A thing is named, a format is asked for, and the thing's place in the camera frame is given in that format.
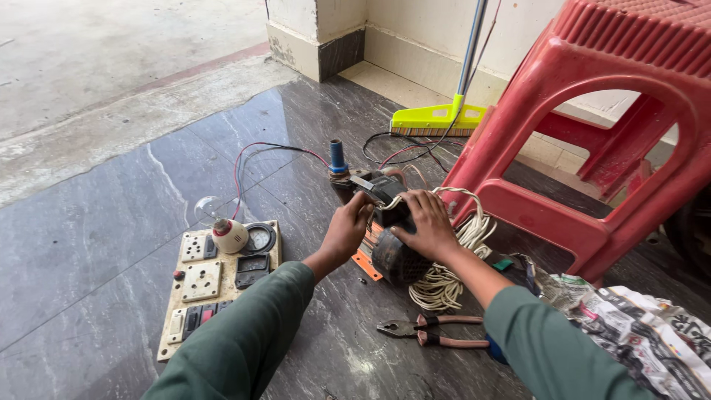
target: dark tire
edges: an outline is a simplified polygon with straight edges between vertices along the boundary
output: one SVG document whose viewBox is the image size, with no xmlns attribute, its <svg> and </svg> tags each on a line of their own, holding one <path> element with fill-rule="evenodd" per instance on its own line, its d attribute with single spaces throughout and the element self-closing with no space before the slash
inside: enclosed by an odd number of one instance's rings
<svg viewBox="0 0 711 400">
<path fill-rule="evenodd" d="M 664 231 L 689 272 L 711 278 L 711 185 L 669 217 Z"/>
</svg>

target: pliers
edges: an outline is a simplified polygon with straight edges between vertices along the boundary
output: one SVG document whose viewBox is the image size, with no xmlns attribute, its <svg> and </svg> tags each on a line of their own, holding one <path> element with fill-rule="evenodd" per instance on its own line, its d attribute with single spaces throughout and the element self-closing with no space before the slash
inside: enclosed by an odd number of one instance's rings
<svg viewBox="0 0 711 400">
<path fill-rule="evenodd" d="M 425 317 L 420 314 L 416 322 L 410 321 L 387 321 L 378 325 L 378 332 L 398 339 L 406 337 L 416 337 L 420 346 L 426 344 L 439 344 L 444 347 L 456 347 L 457 349 L 485 349 L 489 347 L 488 340 L 457 340 L 448 337 L 441 337 L 434 333 L 425 332 L 426 327 L 433 327 L 440 324 L 459 322 L 463 324 L 481 324 L 482 317 L 468 317 L 465 315 L 442 315 L 441 317 Z"/>
</svg>

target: broom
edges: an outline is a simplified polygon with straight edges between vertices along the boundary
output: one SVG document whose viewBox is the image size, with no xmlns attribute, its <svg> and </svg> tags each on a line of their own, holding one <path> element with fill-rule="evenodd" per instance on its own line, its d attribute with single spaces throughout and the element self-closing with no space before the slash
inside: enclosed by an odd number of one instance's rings
<svg viewBox="0 0 711 400">
<path fill-rule="evenodd" d="M 459 86 L 452 99 L 452 104 L 398 110 L 392 115 L 392 120 L 390 121 L 391 132 L 405 136 L 441 137 L 468 137 L 474 133 L 474 130 L 483 119 L 486 108 L 465 105 L 464 96 L 474 76 L 474 71 L 472 70 L 474 52 L 479 41 L 487 3 L 488 0 L 477 1 L 474 22 L 471 25 L 471 33 L 469 34 L 469 44 L 466 47 L 466 55 L 461 66 Z"/>
</svg>

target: red plastic stool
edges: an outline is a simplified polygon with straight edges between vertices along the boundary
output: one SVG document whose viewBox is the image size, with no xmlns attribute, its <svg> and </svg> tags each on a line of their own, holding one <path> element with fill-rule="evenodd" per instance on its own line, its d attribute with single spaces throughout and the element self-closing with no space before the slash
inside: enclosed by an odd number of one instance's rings
<svg viewBox="0 0 711 400">
<path fill-rule="evenodd" d="M 567 273 L 600 283 L 711 181 L 710 28 L 710 0 L 569 0 L 488 109 L 443 186 L 477 193 L 496 218 L 571 252 Z M 641 93 L 610 129 L 553 111 L 608 89 Z M 678 144 L 652 174 L 643 158 L 674 123 Z M 588 149 L 577 175 L 603 200 L 627 186 L 626 200 L 596 219 L 504 181 L 533 131 Z M 476 210 L 466 195 L 443 198 L 456 223 Z"/>
</svg>

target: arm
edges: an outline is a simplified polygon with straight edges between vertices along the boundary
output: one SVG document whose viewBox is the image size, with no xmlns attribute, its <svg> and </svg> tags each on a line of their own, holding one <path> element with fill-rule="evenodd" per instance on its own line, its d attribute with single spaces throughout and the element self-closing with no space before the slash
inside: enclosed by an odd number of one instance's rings
<svg viewBox="0 0 711 400">
<path fill-rule="evenodd" d="M 454 272 L 486 310 L 484 325 L 514 372 L 539 399 L 653 399 L 555 308 L 514 286 L 459 245 L 442 200 L 409 191 L 415 235 L 395 229 L 403 243 Z"/>
<path fill-rule="evenodd" d="M 356 252 L 373 212 L 361 193 L 331 219 L 321 248 L 246 289 L 178 349 L 143 399 L 258 399 L 299 329 L 314 286 Z"/>
</svg>

